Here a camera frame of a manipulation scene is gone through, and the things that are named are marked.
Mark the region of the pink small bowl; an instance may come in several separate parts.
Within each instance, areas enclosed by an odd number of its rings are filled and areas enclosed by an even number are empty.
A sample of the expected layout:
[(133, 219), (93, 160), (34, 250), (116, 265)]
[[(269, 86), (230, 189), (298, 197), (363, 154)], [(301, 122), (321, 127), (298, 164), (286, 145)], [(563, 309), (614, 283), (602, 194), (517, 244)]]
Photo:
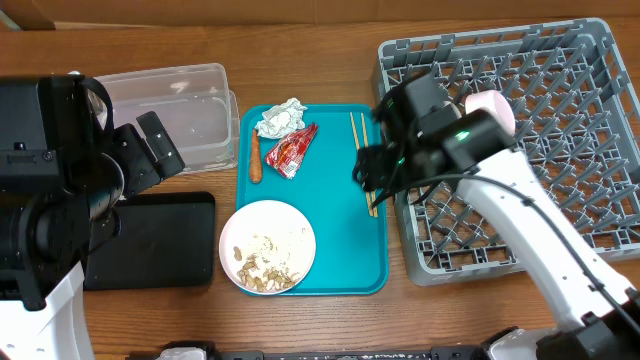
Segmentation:
[(487, 90), (466, 97), (464, 107), (469, 114), (475, 110), (485, 110), (511, 136), (515, 134), (516, 121), (507, 99), (496, 90)]

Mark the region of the wooden chopstick right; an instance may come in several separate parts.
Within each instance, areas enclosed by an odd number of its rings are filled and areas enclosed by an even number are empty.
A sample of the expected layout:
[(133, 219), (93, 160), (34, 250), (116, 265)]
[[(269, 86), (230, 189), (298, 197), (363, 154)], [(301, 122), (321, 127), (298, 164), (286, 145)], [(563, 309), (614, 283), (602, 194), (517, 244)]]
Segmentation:
[[(366, 120), (365, 120), (365, 116), (364, 114), (361, 114), (361, 126), (362, 126), (362, 131), (363, 131), (363, 141), (364, 141), (364, 146), (368, 147), (369, 146), (369, 141), (368, 141), (368, 133), (367, 133), (367, 127), (366, 127)], [(366, 198), (367, 198), (367, 202), (368, 202), (368, 206), (369, 206), (369, 212), (370, 215), (374, 218), (378, 217), (378, 210), (376, 207), (373, 207), (372, 204), (375, 200), (375, 193), (374, 192), (368, 192), (366, 194)]]

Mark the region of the red snack wrapper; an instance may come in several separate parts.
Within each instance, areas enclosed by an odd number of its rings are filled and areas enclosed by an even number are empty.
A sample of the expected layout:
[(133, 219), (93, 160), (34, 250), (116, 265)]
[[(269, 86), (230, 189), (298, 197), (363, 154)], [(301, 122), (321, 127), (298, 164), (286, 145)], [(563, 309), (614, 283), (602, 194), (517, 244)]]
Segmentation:
[(264, 157), (264, 161), (281, 176), (293, 179), (318, 131), (318, 125), (296, 130), (281, 138)]

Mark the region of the black plastic tray bin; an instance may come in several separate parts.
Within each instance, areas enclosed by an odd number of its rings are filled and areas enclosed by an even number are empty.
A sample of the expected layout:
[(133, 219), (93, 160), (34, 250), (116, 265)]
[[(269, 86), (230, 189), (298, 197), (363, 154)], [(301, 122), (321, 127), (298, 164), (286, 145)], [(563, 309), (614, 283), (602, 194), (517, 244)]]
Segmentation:
[(216, 202), (208, 192), (138, 195), (92, 226), (87, 291), (190, 287), (214, 272)]

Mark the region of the pink plate with food scraps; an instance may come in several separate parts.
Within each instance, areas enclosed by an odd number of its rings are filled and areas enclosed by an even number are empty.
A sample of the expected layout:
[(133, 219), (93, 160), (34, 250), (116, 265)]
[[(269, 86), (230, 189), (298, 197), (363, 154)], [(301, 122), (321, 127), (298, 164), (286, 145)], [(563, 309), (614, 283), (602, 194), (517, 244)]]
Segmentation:
[(309, 220), (295, 207), (261, 200), (237, 210), (219, 240), (219, 260), (229, 279), (252, 295), (279, 295), (299, 285), (316, 256)]

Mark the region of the wooden chopstick left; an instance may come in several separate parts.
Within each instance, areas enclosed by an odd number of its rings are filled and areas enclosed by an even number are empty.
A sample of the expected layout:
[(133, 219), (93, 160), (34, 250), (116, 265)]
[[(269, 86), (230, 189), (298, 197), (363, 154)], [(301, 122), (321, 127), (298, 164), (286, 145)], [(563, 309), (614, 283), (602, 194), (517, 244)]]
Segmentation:
[[(358, 137), (358, 133), (357, 133), (357, 129), (356, 129), (353, 113), (350, 112), (349, 115), (350, 115), (350, 121), (351, 121), (352, 133), (353, 133), (353, 137), (354, 137), (355, 148), (356, 148), (356, 152), (357, 152), (360, 149), (359, 137)], [(371, 198), (370, 198), (370, 194), (368, 192), (365, 192), (365, 198), (366, 198), (366, 202), (367, 202), (367, 209), (368, 209), (369, 215), (371, 217), (374, 217), (374, 211), (370, 207), (371, 206)]]

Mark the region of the teal plastic tray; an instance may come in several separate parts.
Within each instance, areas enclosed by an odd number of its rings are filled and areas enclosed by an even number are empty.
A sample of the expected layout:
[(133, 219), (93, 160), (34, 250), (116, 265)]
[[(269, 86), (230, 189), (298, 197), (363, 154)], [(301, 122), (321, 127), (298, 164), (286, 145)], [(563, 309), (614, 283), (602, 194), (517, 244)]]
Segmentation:
[(353, 113), (360, 147), (364, 146), (361, 114), (369, 145), (381, 141), (380, 127), (365, 104), (310, 104), (306, 124), (318, 131), (295, 177), (288, 180), (270, 166), (263, 179), (249, 179), (251, 132), (266, 106), (248, 110), (241, 118), (236, 206), (260, 200), (277, 200), (297, 208), (311, 223), (316, 256), (310, 272), (290, 290), (291, 296), (371, 295), (389, 276), (386, 207), (378, 217), (369, 215), (365, 194), (352, 179), (356, 148), (349, 113)]

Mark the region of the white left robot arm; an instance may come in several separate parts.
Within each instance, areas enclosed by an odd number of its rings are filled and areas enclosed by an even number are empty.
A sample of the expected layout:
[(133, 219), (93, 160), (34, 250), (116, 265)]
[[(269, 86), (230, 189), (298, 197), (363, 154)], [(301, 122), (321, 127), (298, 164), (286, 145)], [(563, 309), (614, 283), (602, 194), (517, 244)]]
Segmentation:
[(84, 260), (115, 204), (184, 169), (159, 116), (116, 125), (82, 74), (1, 81), (1, 355), (90, 359)]

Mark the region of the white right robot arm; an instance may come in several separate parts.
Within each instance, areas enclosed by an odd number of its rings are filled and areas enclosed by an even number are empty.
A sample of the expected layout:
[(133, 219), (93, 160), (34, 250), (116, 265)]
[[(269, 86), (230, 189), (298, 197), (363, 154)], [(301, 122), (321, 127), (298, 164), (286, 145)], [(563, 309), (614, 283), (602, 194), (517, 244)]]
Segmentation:
[(518, 327), (475, 346), (475, 359), (635, 359), (639, 293), (590, 248), (549, 198), (515, 144), (506, 98), (488, 90), (462, 107), (430, 75), (389, 90), (373, 112), (382, 145), (359, 149), (354, 180), (378, 201), (447, 183), (520, 261), (555, 327)]

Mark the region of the wooden chopstick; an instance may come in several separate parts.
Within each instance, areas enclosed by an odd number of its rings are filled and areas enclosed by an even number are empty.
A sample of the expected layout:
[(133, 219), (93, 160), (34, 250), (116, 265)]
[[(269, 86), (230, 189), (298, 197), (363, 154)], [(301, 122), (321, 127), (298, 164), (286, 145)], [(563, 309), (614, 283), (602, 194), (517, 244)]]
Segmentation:
[[(361, 114), (361, 126), (362, 126), (362, 131), (363, 131), (363, 141), (364, 141), (364, 146), (368, 147), (369, 146), (369, 141), (368, 141), (368, 133), (367, 133), (367, 127), (366, 127), (366, 120), (365, 120), (365, 116), (364, 114)], [(368, 202), (368, 206), (369, 206), (369, 212), (370, 215), (374, 218), (378, 217), (378, 210), (376, 207), (373, 207), (372, 204), (375, 200), (375, 193), (374, 192), (368, 192), (366, 194), (366, 198), (367, 198), (367, 202)]]
[[(355, 148), (356, 148), (356, 152), (357, 152), (360, 149), (359, 137), (358, 137), (358, 133), (357, 133), (357, 129), (356, 129), (353, 113), (350, 112), (349, 115), (350, 115), (350, 121), (351, 121), (352, 133), (353, 133), (353, 137), (354, 137)], [(369, 215), (371, 217), (374, 217), (374, 211), (370, 207), (371, 206), (371, 198), (370, 198), (370, 194), (368, 192), (365, 192), (365, 198), (366, 198), (366, 202), (367, 202), (367, 209), (368, 209)]]

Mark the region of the white bowl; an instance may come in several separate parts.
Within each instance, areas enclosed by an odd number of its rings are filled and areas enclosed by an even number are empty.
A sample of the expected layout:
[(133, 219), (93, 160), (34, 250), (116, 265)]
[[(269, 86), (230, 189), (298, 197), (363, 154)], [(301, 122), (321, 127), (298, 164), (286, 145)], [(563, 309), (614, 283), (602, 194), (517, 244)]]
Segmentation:
[(458, 109), (458, 107), (455, 104), (453, 104), (450, 101), (445, 101), (443, 104), (444, 104), (445, 107), (450, 107), (453, 110), (453, 112), (455, 113), (457, 118), (462, 117), (462, 114), (461, 114), (460, 110)]

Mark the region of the clear plastic bin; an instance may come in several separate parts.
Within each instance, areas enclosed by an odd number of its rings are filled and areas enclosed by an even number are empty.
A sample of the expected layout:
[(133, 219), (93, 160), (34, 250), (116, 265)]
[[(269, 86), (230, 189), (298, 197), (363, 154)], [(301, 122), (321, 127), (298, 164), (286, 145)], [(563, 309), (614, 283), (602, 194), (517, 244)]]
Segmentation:
[(114, 124), (137, 125), (155, 112), (185, 162), (186, 174), (238, 164), (240, 116), (225, 68), (184, 65), (99, 76), (114, 110)]

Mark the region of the grey dishwasher rack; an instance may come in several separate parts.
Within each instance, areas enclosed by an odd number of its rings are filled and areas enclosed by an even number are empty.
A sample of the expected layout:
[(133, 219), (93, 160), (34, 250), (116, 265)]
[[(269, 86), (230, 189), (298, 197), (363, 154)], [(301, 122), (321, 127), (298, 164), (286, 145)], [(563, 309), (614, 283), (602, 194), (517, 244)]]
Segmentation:
[[(462, 105), (496, 90), (548, 195), (604, 260), (639, 255), (639, 101), (608, 24), (597, 18), (383, 42), (377, 97), (431, 74)], [(490, 224), (446, 184), (395, 200), (408, 278), (430, 286), (520, 270)]]

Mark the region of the crumpled white tissue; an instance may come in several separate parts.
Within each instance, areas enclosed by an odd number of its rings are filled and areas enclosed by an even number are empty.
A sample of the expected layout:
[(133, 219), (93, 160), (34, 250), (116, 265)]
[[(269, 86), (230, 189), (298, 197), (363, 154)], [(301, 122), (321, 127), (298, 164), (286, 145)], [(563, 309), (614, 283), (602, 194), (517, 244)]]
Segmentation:
[(264, 111), (254, 129), (259, 137), (281, 139), (305, 127), (303, 115), (306, 110), (307, 107), (297, 98), (290, 98)]

